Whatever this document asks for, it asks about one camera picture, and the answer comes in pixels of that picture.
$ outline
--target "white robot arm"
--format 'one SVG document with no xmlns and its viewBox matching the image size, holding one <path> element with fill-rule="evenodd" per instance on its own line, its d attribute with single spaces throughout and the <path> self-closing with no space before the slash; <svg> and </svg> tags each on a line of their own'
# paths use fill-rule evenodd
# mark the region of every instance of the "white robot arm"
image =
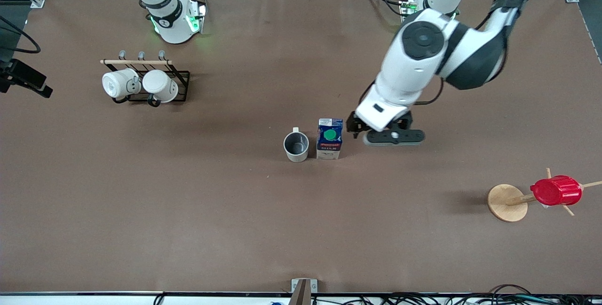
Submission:
<svg viewBox="0 0 602 305">
<path fill-rule="evenodd" d="M 195 0 L 141 0 L 150 12 L 155 31 L 172 44 L 188 41 L 202 32 L 206 3 Z"/>
<path fill-rule="evenodd" d="M 452 20 L 461 0 L 413 0 L 408 16 L 385 55 L 380 72 L 347 121 L 368 145 L 413 145 L 424 140 L 409 130 L 410 107 L 434 75 L 457 89 L 478 88 L 501 71 L 507 38 L 527 0 L 495 0 L 484 31 Z"/>
</svg>

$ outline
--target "black metal rack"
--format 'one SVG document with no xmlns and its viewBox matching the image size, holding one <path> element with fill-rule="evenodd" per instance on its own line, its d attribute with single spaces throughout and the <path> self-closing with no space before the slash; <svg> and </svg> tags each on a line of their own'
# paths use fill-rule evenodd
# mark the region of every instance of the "black metal rack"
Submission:
<svg viewBox="0 0 602 305">
<path fill-rule="evenodd" d="M 138 53 L 138 59 L 136 61 L 129 61 L 125 59 L 125 51 L 122 50 L 119 52 L 119 59 L 103 59 L 101 63 L 106 65 L 108 69 L 111 71 L 119 71 L 116 65 L 123 65 L 125 69 L 129 68 L 138 74 L 138 78 L 142 81 L 144 75 L 151 70 L 161 70 L 164 71 L 172 80 L 176 80 L 175 82 L 178 84 L 178 95 L 171 102 L 186 102 L 186 98 L 188 97 L 188 88 L 190 83 L 190 71 L 181 71 L 176 69 L 172 61 L 165 58 L 165 52 L 161 50 L 159 52 L 159 57 L 157 61 L 147 61 L 144 59 L 144 52 Z M 148 102 L 150 106 L 157 107 L 159 106 L 156 102 L 149 101 L 150 93 L 146 92 L 144 88 L 137 93 L 132 95 L 127 95 L 123 97 L 123 99 L 115 99 L 111 98 L 117 104 L 125 103 L 125 102 Z"/>
</svg>

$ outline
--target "table surface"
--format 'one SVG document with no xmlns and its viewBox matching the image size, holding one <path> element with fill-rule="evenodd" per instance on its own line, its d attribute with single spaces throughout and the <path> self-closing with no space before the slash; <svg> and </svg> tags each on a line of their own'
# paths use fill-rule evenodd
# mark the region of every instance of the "table surface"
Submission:
<svg viewBox="0 0 602 305">
<path fill-rule="evenodd" d="M 464 0 L 459 19 L 475 26 L 489 4 Z M 0 100 L 1 290 L 280 291 L 313 277 L 327 292 L 602 293 L 602 188 L 575 217 L 533 204 L 509 224 L 485 202 L 500 183 L 528 192 L 546 167 L 602 179 L 602 71 L 578 5 L 529 1 L 497 80 L 413 110 L 421 146 L 345 134 L 339 160 L 301 164 L 282 139 L 348 116 L 398 17 L 374 0 L 209 5 L 206 35 L 176 46 L 137 0 L 30 13 L 43 51 L 18 57 L 54 93 Z M 192 72 L 189 101 L 112 103 L 99 60 L 119 50 L 165 50 Z"/>
</svg>

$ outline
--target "white mug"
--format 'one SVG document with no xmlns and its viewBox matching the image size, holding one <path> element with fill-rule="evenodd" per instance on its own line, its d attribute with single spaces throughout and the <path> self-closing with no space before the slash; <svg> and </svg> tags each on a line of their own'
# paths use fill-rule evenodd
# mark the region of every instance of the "white mug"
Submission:
<svg viewBox="0 0 602 305">
<path fill-rule="evenodd" d="M 142 78 L 144 90 L 150 93 L 148 103 L 158 106 L 160 103 L 171 102 L 178 95 L 178 84 L 161 70 L 150 70 Z"/>
<path fill-rule="evenodd" d="M 107 95 L 116 99 L 140 92 L 140 78 L 133 69 L 107 72 L 103 75 L 103 88 Z"/>
<path fill-rule="evenodd" d="M 291 161 L 299 163 L 307 158 L 309 140 L 304 133 L 299 132 L 298 127 L 293 127 L 293 132 L 286 135 L 283 145 L 284 151 Z"/>
</svg>

